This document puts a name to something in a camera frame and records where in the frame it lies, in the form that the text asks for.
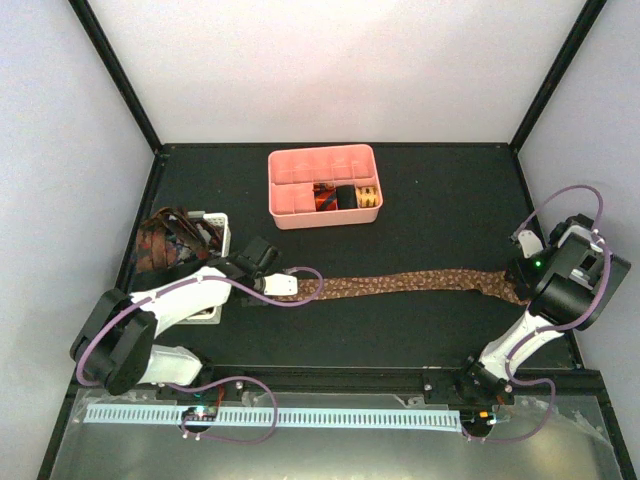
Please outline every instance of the brown fabric in basket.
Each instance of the brown fabric in basket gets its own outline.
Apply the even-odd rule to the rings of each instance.
[[[298,294],[277,297],[278,300],[298,301],[311,295],[318,288],[318,280],[299,280]],[[345,277],[325,279],[324,289],[316,300],[361,297],[382,293],[413,292],[422,290],[478,290],[484,295],[498,297],[516,305],[526,305],[504,279],[504,272],[481,272],[451,268],[397,273],[381,277]]]

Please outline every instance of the white backdrop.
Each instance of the white backdrop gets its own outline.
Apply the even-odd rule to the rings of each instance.
[[[609,2],[520,153],[539,204],[547,195],[588,183],[604,197],[600,231],[631,271],[598,321],[580,334],[587,366],[602,371],[624,440],[640,473],[640,2]],[[554,200],[542,215],[550,231],[582,212],[589,192]]]
[[[153,154],[68,2],[2,7],[0,478],[32,480]]]
[[[163,142],[506,142],[584,0],[91,3]]]

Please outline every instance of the pink plastic container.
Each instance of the pink plastic container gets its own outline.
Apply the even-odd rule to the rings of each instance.
[[[371,208],[316,212],[314,183],[376,186]],[[382,206],[382,191],[369,145],[278,150],[269,155],[269,212],[282,230],[370,223]]]

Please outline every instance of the small white bin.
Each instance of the small white bin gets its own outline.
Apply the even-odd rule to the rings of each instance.
[[[222,227],[222,255],[229,255],[231,246],[231,229],[229,228],[229,218],[225,213],[204,213],[189,212],[191,219],[203,219],[214,227]],[[191,315],[179,323],[179,325],[217,325],[222,317],[222,307],[213,307],[210,310]]]

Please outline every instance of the black table surface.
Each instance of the black table surface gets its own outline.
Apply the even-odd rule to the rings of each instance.
[[[232,250],[262,236],[282,250],[284,267],[312,266],[325,277],[498,271],[517,254],[508,236],[528,209],[506,145],[372,146],[384,205],[371,224],[276,228],[268,210],[267,157],[292,147],[282,144],[172,146],[152,209],[224,212]],[[300,308],[243,306],[232,297],[220,325],[176,326],[157,343],[192,348],[217,365],[455,367],[522,311],[477,292],[394,293]],[[525,367],[571,365],[561,339]]]

